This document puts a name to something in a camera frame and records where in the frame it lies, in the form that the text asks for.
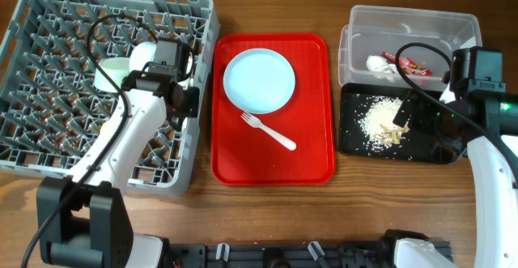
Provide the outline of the rice and food scraps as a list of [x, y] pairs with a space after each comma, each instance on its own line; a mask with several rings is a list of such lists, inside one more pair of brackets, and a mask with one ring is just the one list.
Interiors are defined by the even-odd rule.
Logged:
[[393, 123], [402, 100], [385, 96], [368, 97], [364, 108], [367, 110], [359, 116], [359, 127], [367, 140], [368, 151], [382, 152], [390, 147], [400, 145], [404, 134], [410, 131], [409, 122], [403, 126]]

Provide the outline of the red snack wrapper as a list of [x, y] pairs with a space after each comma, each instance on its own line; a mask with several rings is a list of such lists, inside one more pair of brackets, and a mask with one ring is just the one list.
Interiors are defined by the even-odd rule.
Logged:
[[418, 65], [408, 57], [399, 57], [398, 59], [396, 59], [396, 56], [394, 54], [386, 51], [383, 51], [381, 56], [385, 58], [391, 66], [395, 66], [398, 63], [406, 74], [416, 76], [432, 76], [431, 70]]

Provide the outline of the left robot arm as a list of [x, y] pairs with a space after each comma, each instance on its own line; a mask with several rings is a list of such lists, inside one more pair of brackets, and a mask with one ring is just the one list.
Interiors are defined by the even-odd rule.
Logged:
[[41, 182], [33, 241], [50, 265], [160, 267], [168, 240], [134, 232], [123, 194], [154, 132], [164, 122], [181, 130], [198, 115], [200, 90], [177, 74], [134, 70], [119, 83], [105, 70], [97, 74], [118, 94], [117, 108], [65, 177]]

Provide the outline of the green saucer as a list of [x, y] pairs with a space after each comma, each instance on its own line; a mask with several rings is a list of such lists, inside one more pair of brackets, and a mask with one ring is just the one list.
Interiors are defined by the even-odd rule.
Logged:
[[[119, 87], [123, 78], [130, 73], [130, 59], [128, 57], [111, 57], [99, 62], [100, 68], [107, 74], [107, 76]], [[99, 70], [96, 70], [94, 78], [94, 87], [100, 91], [115, 93], [117, 90], [113, 85], [102, 75]]]

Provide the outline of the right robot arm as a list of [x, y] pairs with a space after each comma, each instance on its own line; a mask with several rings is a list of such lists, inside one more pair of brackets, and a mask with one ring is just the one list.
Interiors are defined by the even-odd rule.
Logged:
[[[511, 158], [485, 137], [467, 144], [476, 198], [475, 267], [517, 267], [517, 137], [503, 135]], [[454, 267], [429, 241], [405, 237], [396, 241], [393, 264], [404, 267]]]

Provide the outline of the yellow cup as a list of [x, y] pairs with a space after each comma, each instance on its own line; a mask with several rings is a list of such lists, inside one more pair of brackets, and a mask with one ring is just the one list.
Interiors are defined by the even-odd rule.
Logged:
[[100, 134], [107, 134], [110, 129], [110, 121], [106, 121], [100, 127]]

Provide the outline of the pink plastic fork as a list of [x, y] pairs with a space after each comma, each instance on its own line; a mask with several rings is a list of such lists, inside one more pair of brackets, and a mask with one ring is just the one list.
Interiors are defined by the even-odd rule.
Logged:
[[294, 151], [297, 148], [297, 145], [294, 141], [280, 134], [279, 132], [269, 128], [267, 125], [264, 125], [259, 118], [253, 116], [252, 114], [243, 112], [240, 114], [240, 117], [252, 128], [257, 128], [266, 132], [269, 136], [271, 136], [278, 143], [283, 145], [286, 149]]

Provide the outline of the light blue bowl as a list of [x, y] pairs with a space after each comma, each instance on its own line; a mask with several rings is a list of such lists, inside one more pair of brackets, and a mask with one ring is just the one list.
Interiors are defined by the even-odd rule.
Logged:
[[156, 47], [157, 44], [150, 41], [145, 41], [135, 46], [129, 58], [129, 70], [142, 70], [148, 62], [152, 62]]

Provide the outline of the white napkin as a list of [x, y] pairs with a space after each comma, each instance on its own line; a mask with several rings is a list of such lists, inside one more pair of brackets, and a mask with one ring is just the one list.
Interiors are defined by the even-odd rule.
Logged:
[[370, 55], [367, 58], [366, 66], [369, 71], [396, 74], [397, 68], [393, 63], [389, 63], [385, 57]]

